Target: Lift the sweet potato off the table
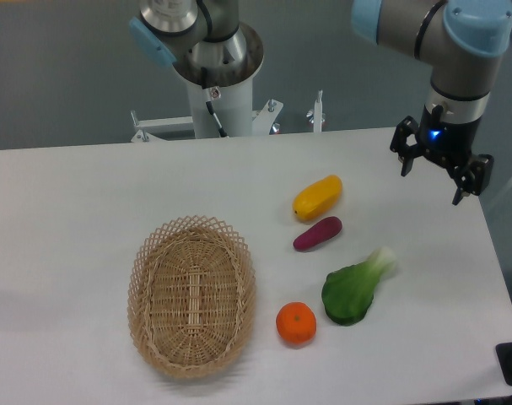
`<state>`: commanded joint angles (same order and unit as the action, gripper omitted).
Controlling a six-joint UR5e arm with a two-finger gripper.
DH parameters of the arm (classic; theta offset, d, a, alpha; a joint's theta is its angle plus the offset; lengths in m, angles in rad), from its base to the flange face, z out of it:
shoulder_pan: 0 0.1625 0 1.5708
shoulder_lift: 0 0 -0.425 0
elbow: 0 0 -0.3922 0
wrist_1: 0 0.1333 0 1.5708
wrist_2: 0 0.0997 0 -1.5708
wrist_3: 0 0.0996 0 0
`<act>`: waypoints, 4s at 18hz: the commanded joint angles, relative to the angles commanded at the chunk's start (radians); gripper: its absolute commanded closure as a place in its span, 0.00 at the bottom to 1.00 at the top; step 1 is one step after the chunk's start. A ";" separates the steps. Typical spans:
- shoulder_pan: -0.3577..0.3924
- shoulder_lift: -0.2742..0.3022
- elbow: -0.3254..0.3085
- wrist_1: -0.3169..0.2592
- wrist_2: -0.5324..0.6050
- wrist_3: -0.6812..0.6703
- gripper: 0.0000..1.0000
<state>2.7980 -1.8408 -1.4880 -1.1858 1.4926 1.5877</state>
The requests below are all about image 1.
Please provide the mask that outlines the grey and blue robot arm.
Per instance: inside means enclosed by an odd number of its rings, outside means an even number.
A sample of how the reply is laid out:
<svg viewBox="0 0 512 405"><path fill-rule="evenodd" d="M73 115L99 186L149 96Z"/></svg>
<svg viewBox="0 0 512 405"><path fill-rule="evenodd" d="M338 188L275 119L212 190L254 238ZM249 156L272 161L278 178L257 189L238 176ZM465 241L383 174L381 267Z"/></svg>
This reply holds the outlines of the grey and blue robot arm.
<svg viewBox="0 0 512 405"><path fill-rule="evenodd" d="M129 30L155 64L185 82L198 138L267 132L252 113L252 79L263 61L259 35L235 1L141 1ZM432 68L419 121L404 118L391 151L407 174L423 157L454 181L454 202L488 186L493 158L472 143L512 29L510 1L356 1L354 31Z"/></svg>

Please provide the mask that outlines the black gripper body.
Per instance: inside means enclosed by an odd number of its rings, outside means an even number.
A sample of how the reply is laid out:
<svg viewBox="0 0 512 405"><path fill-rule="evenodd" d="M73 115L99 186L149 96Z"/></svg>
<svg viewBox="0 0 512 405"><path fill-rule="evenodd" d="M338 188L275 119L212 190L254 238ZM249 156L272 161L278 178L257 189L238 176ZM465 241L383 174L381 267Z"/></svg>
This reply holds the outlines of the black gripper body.
<svg viewBox="0 0 512 405"><path fill-rule="evenodd" d="M448 123L431 110L423 109L416 134L420 155L447 170L450 176L463 169L472 156L472 143L481 118L467 123Z"/></svg>

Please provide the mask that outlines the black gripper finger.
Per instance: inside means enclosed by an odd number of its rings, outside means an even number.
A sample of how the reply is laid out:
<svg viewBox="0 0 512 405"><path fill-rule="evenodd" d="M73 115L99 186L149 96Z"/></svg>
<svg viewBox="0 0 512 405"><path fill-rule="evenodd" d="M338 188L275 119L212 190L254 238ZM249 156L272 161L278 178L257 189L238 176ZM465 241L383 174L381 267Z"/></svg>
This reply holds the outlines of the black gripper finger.
<svg viewBox="0 0 512 405"><path fill-rule="evenodd" d="M488 187L494 166L491 154L472 154L462 166L457 166L452 179L456 184L452 204L457 206L464 197L479 197Z"/></svg>
<svg viewBox="0 0 512 405"><path fill-rule="evenodd" d="M391 140L390 150L398 155L402 163L401 176L407 176L412 169L413 161L423 155L418 143L409 145L407 140L418 134L418 123L411 116L406 116L396 126Z"/></svg>

